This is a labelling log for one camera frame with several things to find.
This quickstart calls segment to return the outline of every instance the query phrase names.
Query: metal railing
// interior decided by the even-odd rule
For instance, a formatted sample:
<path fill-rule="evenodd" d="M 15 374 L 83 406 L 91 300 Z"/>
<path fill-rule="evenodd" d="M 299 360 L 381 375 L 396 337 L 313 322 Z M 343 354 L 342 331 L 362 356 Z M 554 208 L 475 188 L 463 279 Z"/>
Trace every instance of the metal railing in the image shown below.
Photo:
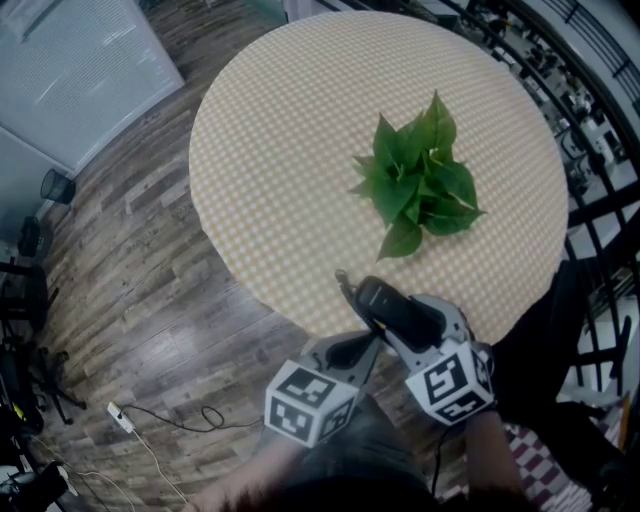
<path fill-rule="evenodd" d="M 543 0 L 572 27 L 611 71 L 640 116 L 640 71 L 611 34 L 577 0 Z"/>
<path fill-rule="evenodd" d="M 412 2 L 411 0 L 397 0 L 395 2 L 380 0 L 377 2 L 374 2 L 373 0 L 369 2 L 362 0 L 342 1 L 356 9 L 373 8 L 376 10 L 386 10 L 414 16 L 424 19 L 425 21 L 433 21 L 433 16 L 426 18 L 424 16 L 424 8 L 417 5 L 417 2 Z M 554 93 L 554 91 L 551 90 L 538 70 L 535 69 L 524 56 L 509 45 L 500 35 L 494 33 L 482 20 L 467 12 L 465 9 L 460 7 L 460 5 L 451 0 L 439 1 L 456 12 L 460 19 L 464 20 L 468 25 L 479 29 L 485 36 L 488 36 L 495 45 L 501 47 L 510 55 L 510 57 L 513 58 L 514 61 L 517 62 L 518 65 L 522 67 L 522 69 L 527 71 L 529 76 L 535 80 L 540 89 L 549 97 L 557 111 L 567 121 L 569 128 L 572 131 L 572 136 L 575 137 L 576 141 L 584 149 L 591 169 L 602 181 L 606 191 L 605 196 L 602 199 L 586 205 L 582 197 L 582 193 L 578 190 L 574 179 L 570 173 L 567 172 L 568 189 L 577 204 L 577 209 L 570 215 L 569 225 L 584 225 L 595 250 L 595 257 L 592 258 L 592 260 L 578 260 L 569 237 L 567 237 L 565 241 L 565 248 L 569 260 L 573 265 L 580 269 L 578 275 L 579 287 L 581 289 L 580 295 L 582 296 L 582 300 L 585 301 L 585 322 L 589 328 L 593 346 L 593 353 L 577 356 L 574 364 L 578 369 L 577 374 L 579 384 L 582 384 L 583 380 L 581 372 L 582 366 L 596 364 L 597 385 L 598 389 L 602 390 L 602 368 L 600 363 L 605 360 L 611 361 L 614 366 L 613 373 L 618 377 L 617 391 L 618 394 L 620 394 L 622 392 L 622 362 L 624 360 L 628 339 L 628 322 L 625 321 L 624 326 L 622 326 L 620 322 L 617 299 L 620 297 L 619 293 L 621 288 L 617 286 L 614 276 L 618 274 L 622 266 L 629 269 L 631 274 L 630 288 L 638 298 L 638 305 L 640 308 L 640 276 L 638 275 L 638 264 L 635 260 L 635 254 L 640 249 L 640 237 L 634 235 L 634 232 L 640 232 L 640 213 L 631 220 L 633 223 L 632 227 L 628 225 L 622 213 L 623 207 L 640 200 L 640 142 L 638 141 L 638 137 L 611 91 L 606 87 L 600 77 L 598 77 L 581 59 L 581 57 L 576 54 L 567 41 L 557 33 L 553 26 L 525 2 L 521 0 L 503 1 L 503 5 L 510 12 L 515 14 L 521 21 L 525 22 L 528 28 L 533 29 L 536 34 L 542 36 L 549 47 L 558 55 L 558 57 L 560 57 L 560 59 L 563 60 L 567 69 L 569 69 L 574 76 L 580 79 L 582 84 L 590 91 L 594 99 L 602 107 L 604 114 L 607 116 L 611 127 L 616 132 L 636 174 L 639 176 L 638 182 L 616 191 L 603 162 L 598 158 L 598 152 L 594 149 L 591 141 L 582 130 L 575 115 Z M 574 19 L 576 13 L 580 9 L 580 6 L 576 7 L 577 2 L 574 2 L 573 0 L 545 1 L 553 2 L 557 9 L 560 9 L 560 12 L 564 13 L 565 18 L 568 18 L 568 21 Z M 622 66 L 624 61 L 614 61 L 612 59 L 610 59 L 610 61 L 618 62 L 620 64 L 615 70 L 618 71 L 618 77 L 625 73 L 627 69 L 631 69 L 630 64 Z M 594 226 L 594 220 L 609 213 L 614 214 L 617 222 L 619 223 L 620 232 L 614 240 L 615 244 L 610 243 L 605 250 Z M 611 246 L 616 247 L 615 252 L 610 250 Z M 602 312 L 603 308 L 611 311 L 611 320 L 613 323 L 614 339 L 616 343 L 614 349 L 600 348 L 600 340 L 598 340 L 598 334 L 595 326 L 595 322 L 597 320 L 597 316 L 594 312 L 595 304 L 592 303 L 593 296 L 595 294 L 598 295 L 597 300 L 599 301 L 597 308 L 598 314 Z"/>

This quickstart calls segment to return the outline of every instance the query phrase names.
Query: green plant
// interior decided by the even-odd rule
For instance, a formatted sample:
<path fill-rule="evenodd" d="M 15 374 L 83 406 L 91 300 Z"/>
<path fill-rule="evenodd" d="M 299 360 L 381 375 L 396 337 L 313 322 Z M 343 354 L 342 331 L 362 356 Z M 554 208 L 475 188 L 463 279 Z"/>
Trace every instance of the green plant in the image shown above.
<path fill-rule="evenodd" d="M 385 226 L 378 260 L 415 252 L 422 229 L 445 236 L 469 229 L 478 209 L 473 177 L 453 159 L 456 125 L 436 91 L 431 106 L 395 130 L 380 114 L 373 156 L 354 157 L 364 181 L 350 192 L 371 198 Z"/>

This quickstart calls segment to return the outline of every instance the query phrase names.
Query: checkered tablecloth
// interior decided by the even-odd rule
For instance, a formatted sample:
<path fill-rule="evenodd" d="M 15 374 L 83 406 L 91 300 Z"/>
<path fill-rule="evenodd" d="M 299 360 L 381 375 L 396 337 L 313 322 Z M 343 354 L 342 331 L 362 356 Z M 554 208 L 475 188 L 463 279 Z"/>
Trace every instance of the checkered tablecloth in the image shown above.
<path fill-rule="evenodd" d="M 347 193 L 360 181 L 351 157 L 371 154 L 379 112 L 400 127 L 435 89 L 489 213 L 376 263 L 385 228 L 370 201 Z M 548 289 L 561 256 L 566 182 L 533 101 L 479 48 L 407 17 L 316 16 L 248 46 L 200 106 L 189 167 L 202 227 L 233 274 L 317 336 L 362 328 L 336 285 L 342 268 L 356 283 L 375 274 L 450 300 L 495 343 Z"/>

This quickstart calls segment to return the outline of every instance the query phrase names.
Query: wood plank flooring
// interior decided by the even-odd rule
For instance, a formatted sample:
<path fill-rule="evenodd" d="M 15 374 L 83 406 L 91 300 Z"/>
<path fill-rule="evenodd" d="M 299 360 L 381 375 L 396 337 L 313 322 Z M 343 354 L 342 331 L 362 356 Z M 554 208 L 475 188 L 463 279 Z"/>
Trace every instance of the wood plank flooring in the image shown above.
<path fill-rule="evenodd" d="M 46 260 L 60 289 L 38 342 L 66 350 L 62 387 L 89 404 L 66 407 L 64 426 L 46 415 L 41 439 L 78 471 L 99 471 L 120 485 L 137 510 L 180 510 L 141 443 L 107 415 L 109 401 L 135 403 L 196 428 L 200 408 L 227 423 L 250 423 L 263 411 L 264 389 L 287 357 L 308 341 L 302 329 L 256 301 L 229 273 L 200 228 L 188 178 L 190 130 L 204 93 L 238 51 L 274 28 L 242 0 L 165 1 L 149 21 L 187 84 L 131 126 L 80 174 L 71 208 L 47 221 L 54 244 Z M 428 473 L 441 430 L 406 391 L 404 370 L 383 355 L 372 391 L 410 436 Z M 196 434 L 129 411 L 165 474 L 193 494 L 246 460 L 261 426 Z M 33 443 L 43 462 L 51 455 Z M 460 441 L 441 486 L 458 481 Z M 108 483 L 85 477 L 112 511 L 130 510 Z M 62 500 L 70 510 L 103 510 L 87 487 Z"/>

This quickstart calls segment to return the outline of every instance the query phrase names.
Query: round table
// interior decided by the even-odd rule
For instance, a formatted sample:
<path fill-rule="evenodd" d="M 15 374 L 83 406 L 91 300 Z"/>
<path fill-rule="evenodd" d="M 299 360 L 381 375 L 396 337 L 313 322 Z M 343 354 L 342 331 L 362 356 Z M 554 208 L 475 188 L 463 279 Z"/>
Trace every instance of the round table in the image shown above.
<path fill-rule="evenodd" d="M 425 233 L 410 257 L 376 263 L 385 227 L 353 155 L 372 153 L 379 112 L 396 127 L 434 90 L 458 127 L 456 160 L 481 209 L 471 230 Z M 416 19 L 357 12 L 261 37 L 220 73 L 189 149 L 202 227 L 235 277 L 315 336 L 361 329 L 338 289 L 375 274 L 450 300 L 479 340 L 499 341 L 548 289 L 567 225 L 551 131 L 525 90 L 465 39 Z"/>

